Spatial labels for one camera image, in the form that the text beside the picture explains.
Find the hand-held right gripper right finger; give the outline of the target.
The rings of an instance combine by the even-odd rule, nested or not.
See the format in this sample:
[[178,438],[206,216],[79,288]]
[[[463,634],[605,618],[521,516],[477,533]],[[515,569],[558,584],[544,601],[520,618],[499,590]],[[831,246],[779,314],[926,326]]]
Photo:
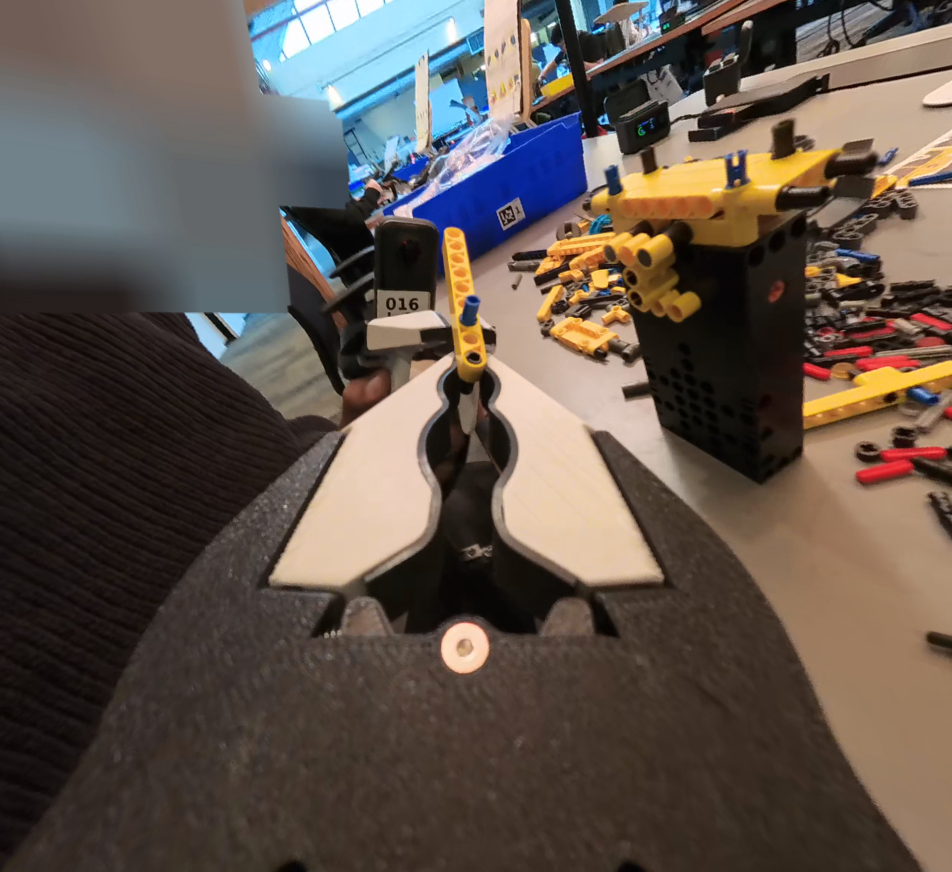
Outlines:
[[499,472],[492,513],[505,544],[589,590],[662,584],[594,430],[494,356],[482,383],[483,445]]

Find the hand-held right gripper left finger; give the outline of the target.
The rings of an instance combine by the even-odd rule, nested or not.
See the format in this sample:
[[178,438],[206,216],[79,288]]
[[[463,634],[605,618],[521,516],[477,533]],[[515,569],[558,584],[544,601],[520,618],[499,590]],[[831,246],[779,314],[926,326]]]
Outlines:
[[425,460],[446,409],[446,355],[343,431],[343,439],[268,577],[272,588],[366,593],[435,533],[440,485]]

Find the long yellow beam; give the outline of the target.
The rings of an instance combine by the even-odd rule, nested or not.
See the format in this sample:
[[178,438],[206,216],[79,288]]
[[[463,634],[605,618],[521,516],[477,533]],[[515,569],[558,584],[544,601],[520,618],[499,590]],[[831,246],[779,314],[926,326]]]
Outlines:
[[456,372],[463,387],[472,388],[482,377],[487,353],[479,323],[473,328],[464,328],[458,323],[463,299],[468,294],[476,295],[465,233],[457,227],[445,229],[442,248]]

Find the black rectangular block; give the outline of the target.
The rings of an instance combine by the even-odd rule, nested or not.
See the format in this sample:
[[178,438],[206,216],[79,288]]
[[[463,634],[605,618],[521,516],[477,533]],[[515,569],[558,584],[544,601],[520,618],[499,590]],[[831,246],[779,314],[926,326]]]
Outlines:
[[762,484],[803,452],[803,325],[808,212],[786,213],[745,247],[671,242],[634,324],[660,425]]

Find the yellow toy brick assembly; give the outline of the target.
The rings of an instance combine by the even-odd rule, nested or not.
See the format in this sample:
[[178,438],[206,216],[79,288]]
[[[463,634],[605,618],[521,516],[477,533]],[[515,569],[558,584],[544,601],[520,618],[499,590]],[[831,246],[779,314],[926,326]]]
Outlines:
[[866,197],[879,164],[870,139],[809,150],[794,121],[783,119],[771,128],[767,152],[659,166],[649,150],[639,172],[610,166],[589,208],[610,218],[602,251],[622,267],[629,307],[682,323],[711,295],[688,272],[702,251],[751,250],[768,239],[769,226],[821,207],[839,186],[857,185]]

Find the person's left hand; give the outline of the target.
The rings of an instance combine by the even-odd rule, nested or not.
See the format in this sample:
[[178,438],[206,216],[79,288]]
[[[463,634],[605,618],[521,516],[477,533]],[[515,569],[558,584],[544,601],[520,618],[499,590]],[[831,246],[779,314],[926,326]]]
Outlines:
[[339,428],[351,425],[360,416],[387,399],[391,393],[391,373],[387,368],[352,380],[345,386]]

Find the black office chair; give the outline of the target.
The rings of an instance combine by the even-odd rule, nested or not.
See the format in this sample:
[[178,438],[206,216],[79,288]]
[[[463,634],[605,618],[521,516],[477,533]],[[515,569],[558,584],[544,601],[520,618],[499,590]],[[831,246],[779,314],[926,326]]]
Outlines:
[[[348,200],[342,209],[281,208],[281,214],[287,215],[308,245],[319,269],[327,279],[335,278],[342,285],[333,298],[373,271],[373,234],[366,222],[376,206],[375,192],[367,189],[360,199]],[[346,305],[343,310],[330,312],[327,303],[319,310],[320,297],[294,272],[292,288],[295,300],[291,317],[311,343],[332,390],[343,395],[346,381],[339,371],[341,333],[357,310]]]

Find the yellow rectangular panel brick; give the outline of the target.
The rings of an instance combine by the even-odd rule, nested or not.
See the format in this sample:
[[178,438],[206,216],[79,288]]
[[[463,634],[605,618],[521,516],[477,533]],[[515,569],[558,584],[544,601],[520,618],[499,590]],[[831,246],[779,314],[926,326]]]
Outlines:
[[613,344],[621,342],[610,329],[577,317],[566,317],[553,324],[548,335],[562,346],[599,362],[607,359]]

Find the pile of mixed toy bricks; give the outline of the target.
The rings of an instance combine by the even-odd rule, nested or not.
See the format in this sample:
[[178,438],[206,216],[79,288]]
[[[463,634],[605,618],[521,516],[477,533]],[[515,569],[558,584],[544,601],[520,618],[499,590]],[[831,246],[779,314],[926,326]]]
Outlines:
[[[812,220],[812,214],[827,206],[834,198],[855,199],[861,206],[873,203],[876,199],[884,198],[887,200],[888,211],[898,209],[899,207],[912,208],[911,196],[906,191],[897,190],[895,187],[887,188],[878,184],[876,177],[875,188],[868,196],[863,197],[860,193],[860,187],[839,186],[836,188],[834,196],[821,207],[808,212],[808,223],[806,232],[806,251],[805,251],[805,284],[809,282],[809,269],[807,264],[807,246],[809,241],[819,234],[818,226]],[[589,200],[586,207],[589,212]],[[535,281],[539,286],[548,287],[560,281],[562,284],[568,284],[575,289],[571,302],[565,306],[565,310],[572,307],[579,307],[583,303],[594,306],[595,300],[602,297],[609,297],[613,303],[620,304],[622,299],[626,299],[625,307],[633,313],[628,305],[625,295],[625,285],[623,281],[622,267],[618,264],[609,263],[603,255],[602,247],[606,237],[611,236],[612,225],[610,218],[603,215],[596,215],[596,218],[602,218],[601,225],[598,225],[596,218],[579,225],[572,224],[565,226],[557,233],[557,239],[551,243],[546,251],[520,252],[514,255],[514,264],[511,269],[520,265],[537,264],[538,269],[535,275]],[[830,294],[830,288],[838,286],[841,283],[853,283],[856,280],[870,280],[871,276],[861,276],[856,279],[848,276],[840,279],[836,275],[827,276],[827,284],[819,290],[819,295],[825,299]],[[807,308],[807,288],[804,287],[805,309]]]

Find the clear plastic bags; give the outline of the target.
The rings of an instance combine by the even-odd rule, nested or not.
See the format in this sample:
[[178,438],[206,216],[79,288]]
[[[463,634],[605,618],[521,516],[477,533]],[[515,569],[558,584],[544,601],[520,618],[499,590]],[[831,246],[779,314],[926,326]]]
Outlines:
[[509,115],[487,118],[471,128],[449,152],[431,162],[426,183],[447,189],[482,171],[503,156],[519,124],[517,115]]

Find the blue plastic bin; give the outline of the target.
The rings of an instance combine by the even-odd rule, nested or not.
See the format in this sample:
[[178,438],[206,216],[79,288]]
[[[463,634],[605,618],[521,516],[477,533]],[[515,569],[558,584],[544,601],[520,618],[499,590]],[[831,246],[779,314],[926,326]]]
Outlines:
[[520,131],[487,166],[428,199],[420,188],[384,215],[459,228],[479,258],[587,191],[583,141],[580,113]]

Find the person's dark sweater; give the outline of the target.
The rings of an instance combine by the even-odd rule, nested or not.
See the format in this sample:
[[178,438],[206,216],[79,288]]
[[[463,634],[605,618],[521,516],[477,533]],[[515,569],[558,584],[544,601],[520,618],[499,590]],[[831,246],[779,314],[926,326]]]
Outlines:
[[184,572],[335,428],[284,417],[183,314],[2,314],[3,865]]

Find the black device with display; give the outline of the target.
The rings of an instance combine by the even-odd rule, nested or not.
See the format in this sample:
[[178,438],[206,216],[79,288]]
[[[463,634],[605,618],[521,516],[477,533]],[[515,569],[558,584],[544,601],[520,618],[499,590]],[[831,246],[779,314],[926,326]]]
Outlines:
[[670,135],[669,104],[664,100],[651,100],[624,111],[617,107],[607,110],[606,115],[616,133],[619,151],[625,156],[642,152]]

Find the yellow angled beam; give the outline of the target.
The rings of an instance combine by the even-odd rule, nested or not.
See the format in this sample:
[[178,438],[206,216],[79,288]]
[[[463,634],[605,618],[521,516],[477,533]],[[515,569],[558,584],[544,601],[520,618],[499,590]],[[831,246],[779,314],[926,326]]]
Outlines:
[[912,390],[934,395],[949,390],[951,361],[910,370],[882,367],[859,374],[848,390],[803,403],[803,429],[827,426],[881,409],[898,407]]

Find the black flat adapter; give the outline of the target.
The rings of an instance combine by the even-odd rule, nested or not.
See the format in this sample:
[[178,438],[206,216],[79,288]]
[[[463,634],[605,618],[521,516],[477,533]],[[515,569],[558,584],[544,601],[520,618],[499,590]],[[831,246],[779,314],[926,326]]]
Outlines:
[[784,115],[803,102],[828,93],[829,80],[828,72],[816,72],[727,95],[699,114],[697,127],[687,133],[687,139],[691,143],[717,141],[758,119]]

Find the black stand device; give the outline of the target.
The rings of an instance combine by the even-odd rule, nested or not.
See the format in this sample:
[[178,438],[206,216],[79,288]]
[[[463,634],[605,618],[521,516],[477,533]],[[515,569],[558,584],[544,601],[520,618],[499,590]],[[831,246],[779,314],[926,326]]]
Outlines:
[[753,28],[753,21],[745,20],[737,50],[715,60],[705,71],[703,83],[708,108],[740,92],[743,70],[751,53]]

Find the printed instruction sheet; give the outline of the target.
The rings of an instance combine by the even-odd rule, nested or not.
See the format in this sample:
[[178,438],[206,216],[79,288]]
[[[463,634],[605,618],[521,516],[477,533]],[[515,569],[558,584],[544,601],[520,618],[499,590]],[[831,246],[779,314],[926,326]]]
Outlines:
[[897,162],[886,171],[897,188],[906,188],[921,177],[950,174],[951,130],[946,131],[918,152]]

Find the wooden post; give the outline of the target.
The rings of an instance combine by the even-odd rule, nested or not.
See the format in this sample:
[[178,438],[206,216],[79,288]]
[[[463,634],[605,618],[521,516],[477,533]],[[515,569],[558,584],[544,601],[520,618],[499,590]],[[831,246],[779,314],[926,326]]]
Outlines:
[[295,300],[292,288],[292,272],[303,278],[308,286],[314,289],[316,295],[318,295],[322,301],[318,309],[322,310],[324,304],[337,294],[342,285],[335,278],[327,279],[327,276],[319,269],[315,259],[311,255],[308,245],[284,213],[281,216],[281,227],[285,245],[285,257],[289,267],[290,302],[288,305],[288,313],[293,315],[292,307],[294,307]]

